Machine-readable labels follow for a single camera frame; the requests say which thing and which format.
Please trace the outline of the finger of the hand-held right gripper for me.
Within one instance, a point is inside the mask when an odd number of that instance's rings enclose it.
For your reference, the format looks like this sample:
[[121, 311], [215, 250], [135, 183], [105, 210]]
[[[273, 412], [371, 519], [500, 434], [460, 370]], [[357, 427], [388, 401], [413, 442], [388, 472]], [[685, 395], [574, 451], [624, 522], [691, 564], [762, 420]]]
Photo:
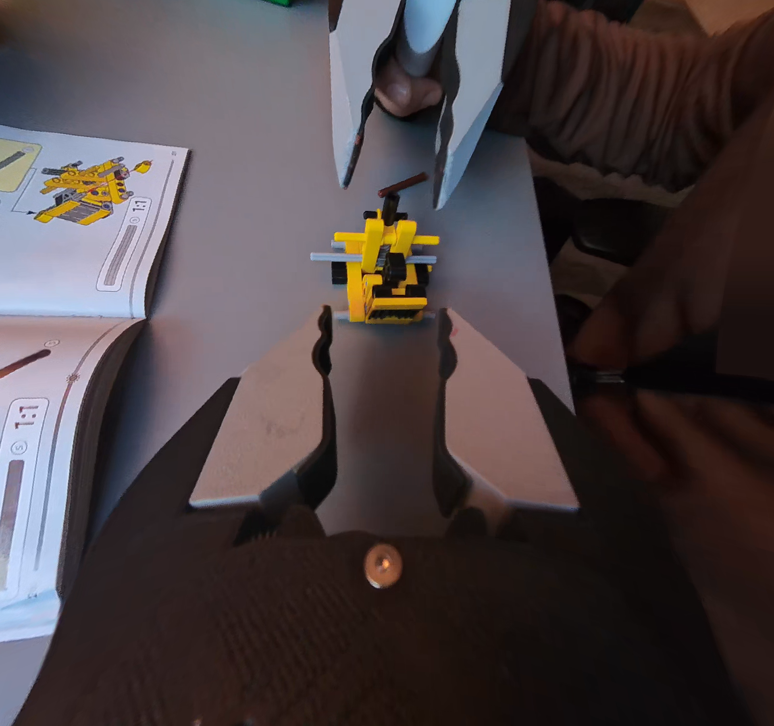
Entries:
[[460, 0], [453, 24], [449, 71], [437, 131], [433, 207], [449, 201], [478, 145], [502, 90], [511, 0]]
[[352, 181], [374, 102], [375, 65], [402, 1], [330, 0], [332, 141], [342, 188]]

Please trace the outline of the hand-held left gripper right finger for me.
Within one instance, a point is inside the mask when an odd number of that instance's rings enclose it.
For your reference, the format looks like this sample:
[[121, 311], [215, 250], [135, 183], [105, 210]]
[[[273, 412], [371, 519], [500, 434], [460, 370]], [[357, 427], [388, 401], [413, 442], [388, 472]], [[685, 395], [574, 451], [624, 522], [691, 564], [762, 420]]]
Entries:
[[432, 481], [441, 514], [577, 511], [527, 375], [455, 311], [440, 310], [437, 321]]

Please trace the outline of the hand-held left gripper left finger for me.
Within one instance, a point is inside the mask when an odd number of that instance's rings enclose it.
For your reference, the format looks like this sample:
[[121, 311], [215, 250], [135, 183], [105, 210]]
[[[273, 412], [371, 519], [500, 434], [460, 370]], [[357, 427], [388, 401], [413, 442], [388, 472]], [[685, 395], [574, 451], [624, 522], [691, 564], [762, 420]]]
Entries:
[[317, 508], [337, 479], [329, 375], [333, 316], [322, 306], [239, 378], [189, 503]]

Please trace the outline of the brown lego axle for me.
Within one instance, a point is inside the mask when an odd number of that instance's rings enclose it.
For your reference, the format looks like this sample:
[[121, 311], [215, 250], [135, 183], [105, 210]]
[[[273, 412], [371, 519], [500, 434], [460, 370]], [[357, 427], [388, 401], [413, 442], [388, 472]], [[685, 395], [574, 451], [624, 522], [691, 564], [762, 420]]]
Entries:
[[404, 189], [408, 189], [416, 185], [420, 185], [421, 183], [425, 183], [428, 179], [429, 179], [429, 176], [426, 172], [420, 172], [412, 175], [411, 177], [408, 177], [406, 179], [400, 180], [386, 187], [383, 187], [382, 189], [379, 189], [377, 192], [377, 195], [379, 198], [386, 198], [390, 194], [400, 193]]

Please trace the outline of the yellow lego vehicle model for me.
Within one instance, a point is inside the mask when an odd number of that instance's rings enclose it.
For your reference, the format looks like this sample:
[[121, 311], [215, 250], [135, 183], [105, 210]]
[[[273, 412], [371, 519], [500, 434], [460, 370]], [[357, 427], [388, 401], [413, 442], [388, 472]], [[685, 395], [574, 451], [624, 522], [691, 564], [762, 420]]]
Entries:
[[329, 252], [312, 252], [312, 262], [331, 267], [334, 286], [344, 287], [347, 308], [338, 320], [364, 325], [413, 325], [428, 315], [427, 287], [437, 257], [424, 248], [440, 244], [421, 235], [399, 210], [398, 188], [382, 192], [382, 206], [365, 211], [361, 232], [338, 232]]

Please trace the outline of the person's right forearm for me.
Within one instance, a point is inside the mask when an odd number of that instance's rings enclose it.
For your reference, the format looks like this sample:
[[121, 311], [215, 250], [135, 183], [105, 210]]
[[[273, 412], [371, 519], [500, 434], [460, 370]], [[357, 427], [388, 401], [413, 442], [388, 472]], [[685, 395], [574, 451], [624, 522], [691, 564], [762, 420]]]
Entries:
[[772, 11], [679, 35], [538, 0], [489, 125], [548, 159], [676, 192], [730, 143], [772, 79]]

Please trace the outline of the lego instruction booklet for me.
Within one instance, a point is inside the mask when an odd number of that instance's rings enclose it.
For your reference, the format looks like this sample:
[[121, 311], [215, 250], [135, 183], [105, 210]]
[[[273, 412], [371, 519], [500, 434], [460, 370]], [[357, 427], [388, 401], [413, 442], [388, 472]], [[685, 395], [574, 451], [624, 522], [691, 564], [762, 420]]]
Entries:
[[53, 634], [189, 150], [1, 127], [1, 640]]

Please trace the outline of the person's right hand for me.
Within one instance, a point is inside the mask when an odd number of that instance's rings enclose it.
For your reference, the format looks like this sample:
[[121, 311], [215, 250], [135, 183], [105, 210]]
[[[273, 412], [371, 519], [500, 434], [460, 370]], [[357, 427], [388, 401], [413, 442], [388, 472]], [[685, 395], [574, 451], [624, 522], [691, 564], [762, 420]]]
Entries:
[[375, 98], [391, 115], [406, 119], [443, 99], [443, 88], [432, 77], [412, 77], [391, 57], [375, 81]]

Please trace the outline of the person's dark clothing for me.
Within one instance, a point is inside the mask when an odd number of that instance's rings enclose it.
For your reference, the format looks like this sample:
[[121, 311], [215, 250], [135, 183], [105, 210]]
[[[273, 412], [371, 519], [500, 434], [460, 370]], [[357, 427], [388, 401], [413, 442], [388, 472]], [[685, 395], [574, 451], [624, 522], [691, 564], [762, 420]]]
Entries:
[[[624, 368], [715, 328], [741, 219], [772, 252], [772, 93], [591, 313], [569, 355]], [[655, 491], [755, 724], [772, 724], [772, 407], [603, 388], [576, 411]]]

